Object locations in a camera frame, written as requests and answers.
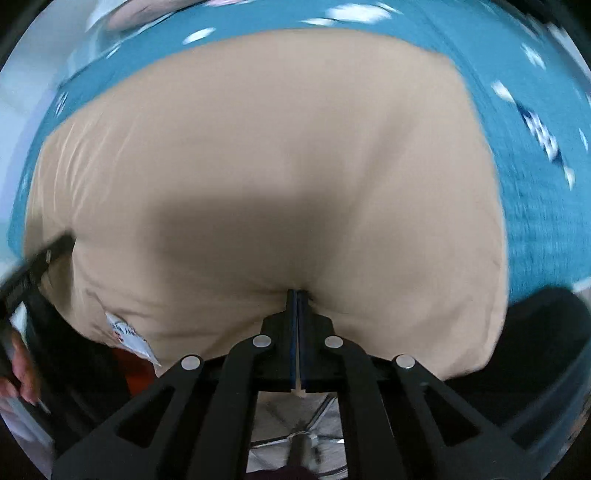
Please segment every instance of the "triangular cutout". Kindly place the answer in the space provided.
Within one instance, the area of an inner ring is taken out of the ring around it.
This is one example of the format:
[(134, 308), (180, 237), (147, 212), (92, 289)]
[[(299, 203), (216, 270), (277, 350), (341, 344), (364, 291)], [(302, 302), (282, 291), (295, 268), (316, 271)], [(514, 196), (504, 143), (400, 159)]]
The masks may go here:
[(427, 387), (424, 395), (443, 441), (448, 447), (459, 445), (478, 435), (479, 430), (434, 389)]
[(124, 420), (117, 431), (117, 435), (140, 448), (148, 448), (170, 401), (173, 399), (173, 395), (173, 387), (162, 390), (155, 399), (145, 405), (139, 412)]

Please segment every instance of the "white label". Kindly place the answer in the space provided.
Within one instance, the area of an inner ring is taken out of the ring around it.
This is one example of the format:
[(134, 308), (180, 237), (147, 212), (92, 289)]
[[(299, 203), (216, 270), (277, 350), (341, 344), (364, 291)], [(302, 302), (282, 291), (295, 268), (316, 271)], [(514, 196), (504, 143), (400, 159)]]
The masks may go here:
[(115, 337), (125, 350), (135, 353), (138, 357), (148, 360), (158, 367), (162, 366), (154, 356), (148, 342), (140, 337), (131, 325), (112, 313), (106, 312), (106, 315)]

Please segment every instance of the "finger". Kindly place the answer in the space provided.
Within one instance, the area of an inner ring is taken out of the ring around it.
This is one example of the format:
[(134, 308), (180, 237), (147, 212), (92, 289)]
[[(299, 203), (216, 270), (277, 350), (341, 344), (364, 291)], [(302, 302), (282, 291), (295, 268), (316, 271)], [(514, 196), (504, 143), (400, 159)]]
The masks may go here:
[(29, 351), (18, 332), (12, 334), (12, 345), (14, 346), (12, 371), (21, 381), (21, 396), (25, 401), (35, 404), (39, 400), (39, 382)]
[(18, 391), (6, 378), (0, 378), (0, 398), (17, 398)]

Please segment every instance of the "red object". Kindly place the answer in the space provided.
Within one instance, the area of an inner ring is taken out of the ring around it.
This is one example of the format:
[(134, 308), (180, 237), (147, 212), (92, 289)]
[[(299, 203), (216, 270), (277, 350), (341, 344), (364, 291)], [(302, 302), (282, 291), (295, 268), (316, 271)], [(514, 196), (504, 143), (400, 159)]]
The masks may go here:
[(119, 363), (121, 373), (127, 380), (132, 397), (143, 392), (156, 380), (154, 366), (147, 360), (121, 348), (113, 348), (113, 354)]

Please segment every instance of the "teal fabric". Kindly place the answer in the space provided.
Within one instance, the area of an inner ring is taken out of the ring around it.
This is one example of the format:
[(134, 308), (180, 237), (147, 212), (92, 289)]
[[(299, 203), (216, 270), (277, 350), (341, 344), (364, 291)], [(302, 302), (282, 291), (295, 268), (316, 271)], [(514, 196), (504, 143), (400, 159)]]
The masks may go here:
[[(124, 41), (61, 87), (26, 161), (14, 202), (11, 248), (21, 253), (27, 197), (43, 141), (73, 112), (173, 53), (284, 28), (370, 31), (449, 57), (472, 95), (498, 172), (510, 302), (543, 286), (569, 286), (591, 276), (591, 160), (585, 145), (586, 138), (591, 142), (591, 100), (544, 33), (478, 0), (253, 0), (222, 7), (201, 4), (177, 12)], [(190, 35), (199, 39), (189, 42)], [(507, 88), (514, 102), (495, 93), (495, 82)], [(572, 189), (563, 169), (548, 159), (524, 123), (517, 104), (535, 112), (558, 142), (565, 164), (576, 176)]]

